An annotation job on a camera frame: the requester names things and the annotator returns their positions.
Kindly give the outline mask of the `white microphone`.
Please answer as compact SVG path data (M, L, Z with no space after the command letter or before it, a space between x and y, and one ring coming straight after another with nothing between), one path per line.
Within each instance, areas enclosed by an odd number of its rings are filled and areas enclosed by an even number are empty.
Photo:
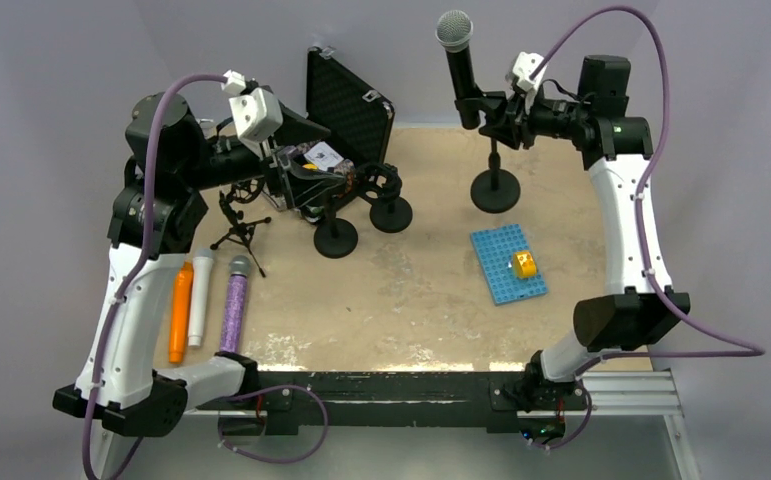
M209 248L199 249L192 258L194 271L188 327L188 343L191 348L202 345L205 333L207 302L214 266L214 253Z

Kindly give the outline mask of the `black round base clip stand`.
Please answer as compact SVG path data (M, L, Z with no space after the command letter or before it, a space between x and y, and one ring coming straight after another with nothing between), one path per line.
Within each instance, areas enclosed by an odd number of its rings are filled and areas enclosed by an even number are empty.
M350 255L357 247L359 237L355 226L336 215L333 195L321 194L323 220L316 227L312 241L317 252L329 259Z

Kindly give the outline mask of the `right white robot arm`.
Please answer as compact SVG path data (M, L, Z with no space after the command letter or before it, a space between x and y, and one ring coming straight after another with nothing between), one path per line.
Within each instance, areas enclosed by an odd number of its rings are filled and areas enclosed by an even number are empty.
M672 287L656 237L641 240L654 225L650 187L644 177L653 163L651 129L643 117L627 113L628 59L614 55L584 58L577 90L568 100L550 99L542 88L542 56L519 53L506 75L511 96L493 97L492 115L481 134L511 148L527 149L536 137L564 139L581 154L594 187L603 222L605 293L579 301L571 332L536 352L509 391L511 399L545 407L572 393L583 369L610 354L635 353L661 340L684 313L690 298Z

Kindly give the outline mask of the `black microphone silver grille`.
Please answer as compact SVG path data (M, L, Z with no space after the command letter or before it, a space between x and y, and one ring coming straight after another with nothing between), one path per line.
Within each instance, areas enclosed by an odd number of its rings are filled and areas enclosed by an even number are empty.
M437 22L435 38L446 52L460 122L467 130L480 125L478 100L483 96L476 83L469 42L473 23L461 10L443 13Z

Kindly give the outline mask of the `black shock mount round stand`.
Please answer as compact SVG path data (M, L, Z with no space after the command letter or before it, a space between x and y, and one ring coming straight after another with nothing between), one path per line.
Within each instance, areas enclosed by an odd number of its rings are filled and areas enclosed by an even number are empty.
M358 195L371 207L369 219L379 231L399 233L409 227L413 210L401 196L402 179L396 166L387 163L368 163L357 170Z

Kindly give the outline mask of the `black tripod shock mount stand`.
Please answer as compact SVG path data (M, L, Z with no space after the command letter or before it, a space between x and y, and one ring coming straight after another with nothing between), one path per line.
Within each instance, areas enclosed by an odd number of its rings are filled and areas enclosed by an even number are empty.
M257 226L260 224L269 224L272 221L272 218L266 216L261 219L247 221L244 219L244 212L242 210L236 210L234 205L246 205L253 202L262 193L264 186L264 179L250 179L233 183L229 186L227 191L219 192L218 204L221 213L230 226L225 235L210 245L210 249L213 251L216 251L227 241L243 246L251 256L259 274L263 278L267 276L266 271L258 262L251 246Z

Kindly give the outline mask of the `purple glitter microphone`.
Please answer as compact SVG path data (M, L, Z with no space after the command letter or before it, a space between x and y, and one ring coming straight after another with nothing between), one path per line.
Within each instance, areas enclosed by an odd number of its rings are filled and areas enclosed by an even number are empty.
M251 270L252 262L244 255L233 257L229 263L229 278L219 344L219 350L222 352L239 352Z

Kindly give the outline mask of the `orange microphone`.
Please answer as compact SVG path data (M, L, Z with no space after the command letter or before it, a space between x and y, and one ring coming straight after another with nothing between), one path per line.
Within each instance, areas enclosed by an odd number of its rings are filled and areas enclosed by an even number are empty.
M185 262L176 276L171 297L168 342L168 361L171 364L180 364L183 361L188 344L193 280L193 265L191 262Z

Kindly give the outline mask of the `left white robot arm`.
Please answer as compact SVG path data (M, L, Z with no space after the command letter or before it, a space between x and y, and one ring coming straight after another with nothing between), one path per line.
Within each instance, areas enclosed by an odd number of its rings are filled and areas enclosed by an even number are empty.
M90 416L124 437L162 437L192 408L223 398L245 409L258 399L256 361L217 352L190 367L157 370L153 356L175 279L208 206L202 193L264 175L258 156L207 139L187 101L175 95L163 119L156 163L154 214L147 217L144 182L153 115L161 97L134 106L125 136L131 149L108 236L109 278L97 333L74 383L54 393L54 409Z

